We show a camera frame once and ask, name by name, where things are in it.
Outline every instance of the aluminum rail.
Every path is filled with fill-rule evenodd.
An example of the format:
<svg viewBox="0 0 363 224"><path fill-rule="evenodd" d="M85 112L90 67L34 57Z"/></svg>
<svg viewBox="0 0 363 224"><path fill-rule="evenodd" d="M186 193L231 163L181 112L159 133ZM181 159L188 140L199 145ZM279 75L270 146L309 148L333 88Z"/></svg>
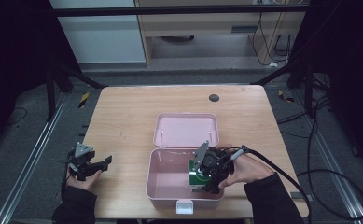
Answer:
<svg viewBox="0 0 363 224"><path fill-rule="evenodd" d="M7 200L3 204L0 210L0 224L7 224L10 221L13 212L15 211L16 206L21 199L21 195L24 193L24 190L29 183L30 177L35 170L39 158L41 157L41 154L44 151L45 146L47 145L50 135L52 134L53 129L56 126L60 115L62 114L67 95L68 94L65 93L61 94L59 103L57 105L57 112L53 116L53 119L48 121L45 125L44 130L42 131L41 135L35 143L35 147L33 148L30 157L28 158L27 162L23 167L23 170L21 171L21 174L18 177L18 180L13 186L12 191L9 193Z"/></svg>
<svg viewBox="0 0 363 224"><path fill-rule="evenodd" d="M303 111L304 107L302 105L303 102L303 97L301 96L302 93L300 93L299 91L294 91L295 92L295 98L296 101L298 103L298 105L300 106L300 109ZM305 120L309 126L309 128L313 128L313 122L312 120L309 118L308 115L305 115ZM341 169L341 166L336 162L335 157L332 155L329 146L327 145L327 142L324 138L324 136L322 135L322 133L320 132L320 130L318 129L316 134L314 135L314 140L317 146L317 149L321 155L321 158L324 161L324 164L327 166L327 168L329 170L338 172L340 174L344 175L344 172ZM350 185L350 183L343 179L340 178L337 175L331 175L332 177L332 181L335 185L335 187L337 188L339 194L342 197L343 203L346 206L347 211L349 212L351 217L361 217L363 215L363 206L361 204L361 202L359 201L359 199L356 196L355 191L353 190L353 187ZM363 219L357 220L354 222L355 224L363 224Z"/></svg>

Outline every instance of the sleeve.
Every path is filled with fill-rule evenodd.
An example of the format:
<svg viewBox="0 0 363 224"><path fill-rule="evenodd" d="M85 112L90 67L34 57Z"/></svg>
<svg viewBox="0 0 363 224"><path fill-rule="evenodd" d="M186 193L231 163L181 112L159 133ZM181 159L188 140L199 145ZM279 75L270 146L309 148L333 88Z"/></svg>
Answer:
<svg viewBox="0 0 363 224"><path fill-rule="evenodd" d="M304 223L279 174L245 184L244 191L253 206L255 224Z"/></svg>
<svg viewBox="0 0 363 224"><path fill-rule="evenodd" d="M84 189L67 187L62 203L52 215L54 224L93 224L97 196Z"/></svg>

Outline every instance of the pink box lid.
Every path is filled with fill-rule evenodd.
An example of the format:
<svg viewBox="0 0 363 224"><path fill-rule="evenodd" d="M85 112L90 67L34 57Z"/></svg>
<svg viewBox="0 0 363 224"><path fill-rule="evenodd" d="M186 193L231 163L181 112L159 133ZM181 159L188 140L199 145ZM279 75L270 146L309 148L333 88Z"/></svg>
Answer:
<svg viewBox="0 0 363 224"><path fill-rule="evenodd" d="M157 147L199 147L205 141L210 147L219 143L216 116L205 113L162 113L154 133Z"/></svg>

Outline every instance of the pink plastic box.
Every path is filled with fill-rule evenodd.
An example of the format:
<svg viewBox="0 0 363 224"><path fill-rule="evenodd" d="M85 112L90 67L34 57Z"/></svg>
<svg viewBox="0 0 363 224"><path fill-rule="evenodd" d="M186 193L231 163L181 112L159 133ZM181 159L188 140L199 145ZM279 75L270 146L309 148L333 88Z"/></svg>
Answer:
<svg viewBox="0 0 363 224"><path fill-rule="evenodd" d="M151 153L147 197L155 207L173 206L177 214L193 214L193 207L216 208L223 196L192 192L189 160L202 143L218 144L216 117L212 114L159 114Z"/></svg>

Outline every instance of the box handle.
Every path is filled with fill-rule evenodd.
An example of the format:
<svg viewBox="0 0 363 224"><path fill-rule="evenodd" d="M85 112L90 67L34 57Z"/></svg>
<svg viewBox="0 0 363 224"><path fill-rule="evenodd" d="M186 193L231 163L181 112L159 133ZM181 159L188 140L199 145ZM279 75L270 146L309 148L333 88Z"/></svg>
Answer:
<svg viewBox="0 0 363 224"><path fill-rule="evenodd" d="M192 215L193 201L189 199L180 199L176 203L175 212L177 214Z"/></svg>

